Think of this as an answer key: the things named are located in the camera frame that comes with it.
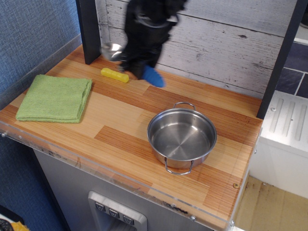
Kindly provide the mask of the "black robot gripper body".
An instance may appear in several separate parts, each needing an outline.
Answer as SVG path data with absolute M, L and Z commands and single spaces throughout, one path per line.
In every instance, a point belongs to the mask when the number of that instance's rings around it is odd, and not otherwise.
M 131 0 L 126 8 L 127 44 L 122 53 L 124 69 L 137 65 L 155 67 L 169 32 L 178 23 L 185 0 Z

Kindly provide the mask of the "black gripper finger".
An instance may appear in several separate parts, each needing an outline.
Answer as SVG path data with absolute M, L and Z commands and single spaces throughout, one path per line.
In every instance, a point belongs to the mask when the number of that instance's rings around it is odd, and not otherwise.
M 127 64 L 124 67 L 124 70 L 131 72 L 137 79 L 142 79 L 145 70 L 145 65 L 142 63 Z

